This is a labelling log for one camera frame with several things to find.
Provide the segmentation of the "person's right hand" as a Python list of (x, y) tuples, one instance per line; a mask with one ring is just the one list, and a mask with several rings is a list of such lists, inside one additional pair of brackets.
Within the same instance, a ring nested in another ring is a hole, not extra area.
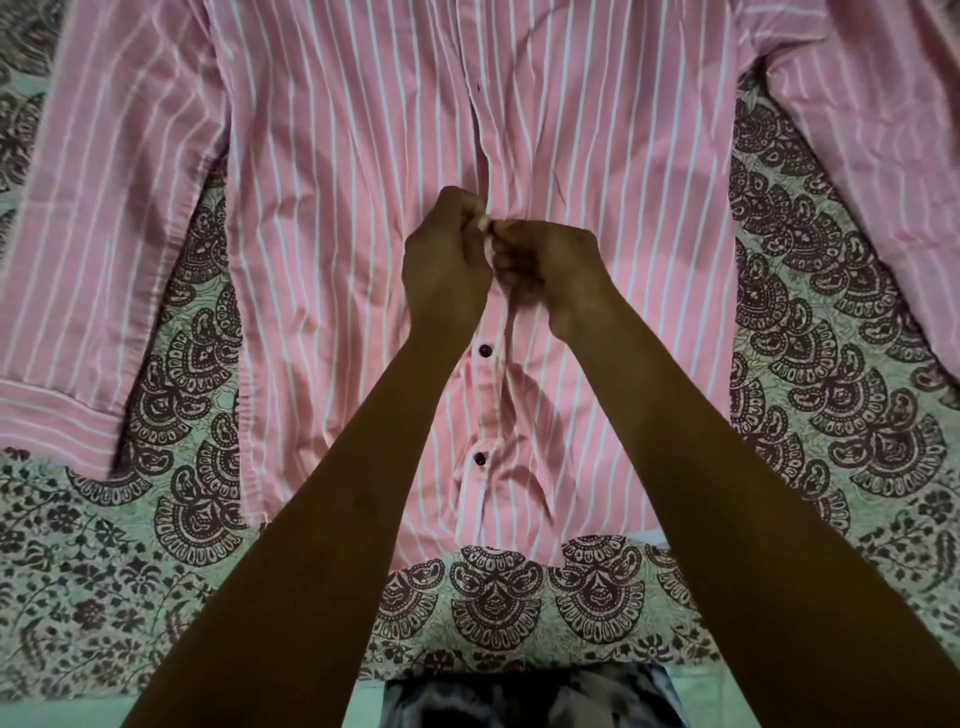
[(505, 244), (490, 233), (498, 283), (519, 303), (544, 307), (551, 332), (565, 343), (617, 332), (625, 303), (596, 236), (552, 224), (556, 231), (543, 244)]

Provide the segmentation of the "person's left hand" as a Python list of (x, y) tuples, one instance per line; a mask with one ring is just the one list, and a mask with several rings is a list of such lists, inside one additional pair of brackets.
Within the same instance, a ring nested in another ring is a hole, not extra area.
[(487, 254), (466, 259), (461, 244), (435, 228), (435, 204), (405, 242), (402, 284), (411, 333), (462, 351), (484, 314), (494, 273)]

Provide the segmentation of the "pink white-striped shirt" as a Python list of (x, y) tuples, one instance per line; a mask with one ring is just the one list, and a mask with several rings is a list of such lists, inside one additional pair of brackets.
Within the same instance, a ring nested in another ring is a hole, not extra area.
[(737, 82), (769, 90), (960, 376), (960, 53), (923, 0), (68, 0), (0, 271), (0, 447), (113, 465), (228, 151), (239, 483), (292, 498), (409, 330), (442, 188), (598, 238), (728, 415)]

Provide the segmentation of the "person's left forearm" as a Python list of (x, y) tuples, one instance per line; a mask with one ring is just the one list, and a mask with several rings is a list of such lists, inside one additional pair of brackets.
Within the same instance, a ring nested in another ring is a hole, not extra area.
[(122, 728), (341, 728), (441, 395), (472, 337), (413, 326)]

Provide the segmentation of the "person's right forearm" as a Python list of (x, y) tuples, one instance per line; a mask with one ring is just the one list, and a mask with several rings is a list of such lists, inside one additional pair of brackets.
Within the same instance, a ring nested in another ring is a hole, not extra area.
[(551, 300), (763, 728), (960, 728), (960, 670), (613, 289)]

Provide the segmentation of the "green brown-patterned bedsheet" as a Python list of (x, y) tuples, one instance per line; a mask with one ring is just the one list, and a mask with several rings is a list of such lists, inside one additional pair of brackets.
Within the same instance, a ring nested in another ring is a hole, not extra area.
[[(922, 0), (960, 44), (960, 3)], [(68, 0), (0, 0), (0, 265)], [(736, 430), (960, 652), (960, 375), (946, 369), (762, 57), (736, 83)], [(270, 519), (243, 516), (243, 337), (224, 226), (200, 190), (106, 479), (0, 446), (0, 705), (134, 697)]]

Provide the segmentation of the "person's dark patterned clothing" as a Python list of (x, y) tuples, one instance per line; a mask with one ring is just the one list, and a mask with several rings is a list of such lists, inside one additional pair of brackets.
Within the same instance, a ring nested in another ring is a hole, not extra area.
[(666, 670), (606, 662), (385, 685), (378, 728), (690, 728)]

